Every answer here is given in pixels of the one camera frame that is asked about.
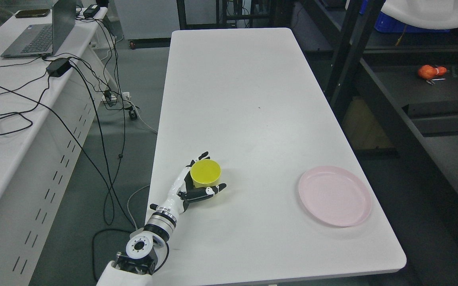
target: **gray floor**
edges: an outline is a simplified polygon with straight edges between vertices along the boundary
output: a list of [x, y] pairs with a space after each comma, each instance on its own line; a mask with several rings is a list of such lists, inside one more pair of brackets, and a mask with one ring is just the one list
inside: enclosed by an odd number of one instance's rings
[[[126, 40], [118, 44], [120, 83], [140, 107], [149, 125], [158, 127], [167, 68], [168, 48], [130, 50]], [[98, 52], [101, 57], [105, 51]], [[121, 153], [123, 113], [99, 109], [111, 174]], [[126, 142], [115, 190], [125, 208], [130, 194], [149, 184], [156, 136], [139, 121], [126, 121]], [[104, 174], [105, 162], [98, 125], [93, 123], [84, 148]], [[421, 183], [400, 158], [361, 159], [374, 192], [387, 214], [408, 257], [398, 273], [324, 279], [280, 284], [281, 286], [416, 286], [458, 285], [458, 248], [447, 234], [429, 202], [421, 196]], [[94, 285], [91, 273], [91, 238], [107, 228], [103, 220], [107, 189], [87, 158], [80, 156], [54, 220], [49, 238], [31, 280], [31, 285]], [[147, 190], [132, 199], [130, 209], [138, 225], [144, 223]], [[110, 217], [111, 208], [106, 207]], [[132, 230], [116, 206], [110, 228]], [[104, 232], [95, 241], [94, 266], [100, 276], [108, 261], [123, 250], [124, 232]]]

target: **white table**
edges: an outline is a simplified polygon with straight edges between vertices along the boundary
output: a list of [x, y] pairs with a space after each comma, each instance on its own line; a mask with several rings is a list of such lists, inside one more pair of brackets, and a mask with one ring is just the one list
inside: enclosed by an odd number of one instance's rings
[[[106, 12], [107, 8], [102, 8], [96, 18], [103, 18]], [[28, 25], [50, 22], [51, 15], [9, 19], [0, 27], [0, 54]], [[98, 28], [96, 22], [77, 22], [56, 54], [69, 52], [80, 56], [91, 64], [98, 76], [102, 76], [104, 67], [89, 47]], [[0, 58], [0, 66], [29, 61], [29, 58]], [[27, 65], [1, 67], [0, 85], [8, 89], [20, 87], [43, 75], [48, 65], [43, 60], [36, 60]], [[80, 65], [80, 69], [90, 82], [97, 82], [87, 68]], [[46, 77], [17, 92], [38, 100], [45, 87]], [[93, 93], [93, 96], [98, 106], [101, 95]], [[78, 141], [84, 142], [95, 107], [73, 69], [62, 77], [50, 79], [50, 89], [44, 94], [42, 103], [57, 112]], [[14, 94], [0, 95], [0, 113], [27, 110], [34, 105]], [[30, 128], [0, 136], [0, 285], [29, 283], [80, 154], [80, 147], [45, 107], [39, 106], [26, 117], [33, 121]], [[23, 119], [14, 116], [0, 121], [0, 131], [11, 131], [24, 124]]]
[[[394, 272], [406, 257], [289, 29], [175, 31], [148, 203], [209, 151], [227, 188], [190, 205], [155, 286], [264, 284]], [[338, 228], [300, 203], [320, 165], [356, 174], [368, 219]]]

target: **power adapter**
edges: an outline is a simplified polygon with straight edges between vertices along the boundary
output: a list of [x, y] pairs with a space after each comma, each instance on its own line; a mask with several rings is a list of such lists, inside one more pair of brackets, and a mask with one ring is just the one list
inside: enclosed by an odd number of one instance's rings
[[89, 5], [82, 14], [84, 15], [84, 19], [93, 18], [98, 13], [98, 11], [100, 11], [100, 5], [92, 4]]
[[60, 77], [65, 74], [72, 65], [68, 58], [57, 58], [53, 60], [48, 67], [45, 68], [49, 76]]

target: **robotic hand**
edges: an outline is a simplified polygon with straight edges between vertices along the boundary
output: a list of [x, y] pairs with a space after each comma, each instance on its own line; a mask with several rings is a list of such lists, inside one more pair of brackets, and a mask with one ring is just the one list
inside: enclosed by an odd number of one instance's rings
[[[206, 188], [194, 188], [190, 169], [198, 160], [209, 159], [208, 153], [203, 153], [198, 159], [180, 172], [174, 181], [167, 199], [161, 205], [149, 205], [155, 212], [151, 215], [144, 228], [134, 231], [126, 246], [126, 255], [118, 252], [116, 261], [111, 261], [105, 267], [97, 286], [151, 286], [151, 275], [158, 261], [162, 265], [169, 254], [167, 241], [173, 234], [178, 217], [185, 212], [190, 203], [209, 199], [223, 190], [227, 185], [220, 184]], [[160, 251], [167, 246], [167, 255], [161, 259]]]

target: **gray cable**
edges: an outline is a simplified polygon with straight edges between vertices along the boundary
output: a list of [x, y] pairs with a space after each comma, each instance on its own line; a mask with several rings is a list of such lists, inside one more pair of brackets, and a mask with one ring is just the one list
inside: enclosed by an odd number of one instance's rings
[[136, 190], [133, 194], [130, 195], [130, 197], [128, 198], [128, 201], [127, 201], [127, 211], [128, 211], [128, 214], [130, 215], [130, 218], [132, 219], [132, 221], [133, 221], [133, 223], [134, 223], [135, 230], [138, 230], [139, 228], [137, 227], [137, 223], [135, 223], [135, 219], [134, 219], [132, 213], [130, 212], [130, 208], [129, 208], [128, 205], [130, 204], [130, 199], [132, 199], [132, 197], [133, 197], [136, 193], [138, 193], [138, 192], [144, 190], [144, 189], [147, 188], [147, 187], [149, 187], [149, 185], [147, 185], [147, 186], [145, 186], [145, 187], [142, 187], [142, 188]]

